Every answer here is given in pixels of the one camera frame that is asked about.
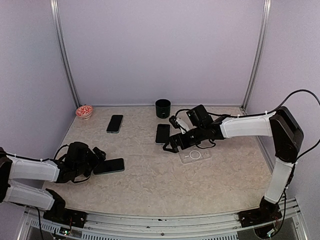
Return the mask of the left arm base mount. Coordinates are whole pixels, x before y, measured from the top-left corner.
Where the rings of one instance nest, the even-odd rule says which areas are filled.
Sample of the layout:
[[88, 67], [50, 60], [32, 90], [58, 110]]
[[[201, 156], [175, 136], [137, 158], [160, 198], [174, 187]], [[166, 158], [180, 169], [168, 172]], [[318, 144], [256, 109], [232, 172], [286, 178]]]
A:
[[69, 227], [82, 229], [86, 223], [87, 215], [84, 211], [63, 208], [47, 210], [44, 212], [43, 218], [62, 225], [68, 225]]

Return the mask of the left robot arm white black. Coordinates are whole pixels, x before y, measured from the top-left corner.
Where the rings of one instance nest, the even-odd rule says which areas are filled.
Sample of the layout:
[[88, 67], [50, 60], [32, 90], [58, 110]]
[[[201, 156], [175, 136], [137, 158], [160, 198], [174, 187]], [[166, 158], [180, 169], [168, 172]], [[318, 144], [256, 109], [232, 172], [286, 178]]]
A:
[[53, 190], [32, 185], [39, 183], [78, 184], [78, 177], [88, 179], [93, 170], [106, 159], [106, 153], [83, 142], [65, 146], [61, 157], [30, 158], [0, 150], [0, 201], [31, 206], [49, 211], [63, 223], [70, 218], [64, 200]]

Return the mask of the black phone bottom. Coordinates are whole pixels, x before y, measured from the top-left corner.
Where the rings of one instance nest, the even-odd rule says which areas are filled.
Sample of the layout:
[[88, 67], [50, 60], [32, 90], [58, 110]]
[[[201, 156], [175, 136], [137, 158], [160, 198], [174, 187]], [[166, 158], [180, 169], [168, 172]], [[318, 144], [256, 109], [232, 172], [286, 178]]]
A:
[[125, 170], [125, 164], [123, 158], [116, 158], [105, 160], [97, 165], [94, 168], [93, 174], [94, 175], [102, 175], [102, 174], [109, 174], [115, 172], [122, 172]]

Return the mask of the clear phone case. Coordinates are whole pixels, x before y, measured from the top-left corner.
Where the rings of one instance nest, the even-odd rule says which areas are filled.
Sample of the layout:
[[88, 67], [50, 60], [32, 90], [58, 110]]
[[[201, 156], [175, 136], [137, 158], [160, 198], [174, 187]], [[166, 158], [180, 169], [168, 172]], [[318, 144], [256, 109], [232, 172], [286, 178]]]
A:
[[212, 157], [212, 154], [208, 149], [199, 149], [199, 148], [186, 149], [180, 152], [178, 155], [183, 164], [191, 164], [191, 163], [207, 160]]

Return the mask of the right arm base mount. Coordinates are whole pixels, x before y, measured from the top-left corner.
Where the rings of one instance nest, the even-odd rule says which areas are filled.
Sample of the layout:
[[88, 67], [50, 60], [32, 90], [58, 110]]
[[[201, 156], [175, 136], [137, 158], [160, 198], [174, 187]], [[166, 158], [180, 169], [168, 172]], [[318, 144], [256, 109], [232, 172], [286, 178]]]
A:
[[239, 221], [242, 228], [251, 227], [255, 225], [269, 223], [275, 220], [280, 220], [283, 215], [280, 210], [276, 210], [271, 214], [264, 214], [258, 208], [240, 211], [238, 213]]

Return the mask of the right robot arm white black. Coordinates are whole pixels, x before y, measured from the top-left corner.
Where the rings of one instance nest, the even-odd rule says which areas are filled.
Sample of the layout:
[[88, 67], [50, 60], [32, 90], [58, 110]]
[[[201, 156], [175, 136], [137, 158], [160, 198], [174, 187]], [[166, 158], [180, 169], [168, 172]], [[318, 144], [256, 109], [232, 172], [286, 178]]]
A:
[[281, 198], [292, 181], [304, 140], [304, 133], [290, 110], [280, 106], [275, 110], [252, 115], [216, 114], [208, 112], [201, 104], [185, 110], [192, 128], [177, 115], [169, 122], [180, 132], [168, 138], [163, 150], [178, 153], [203, 141], [214, 144], [238, 137], [268, 138], [273, 143], [274, 163], [270, 183], [256, 210], [256, 218], [266, 222], [279, 206]]

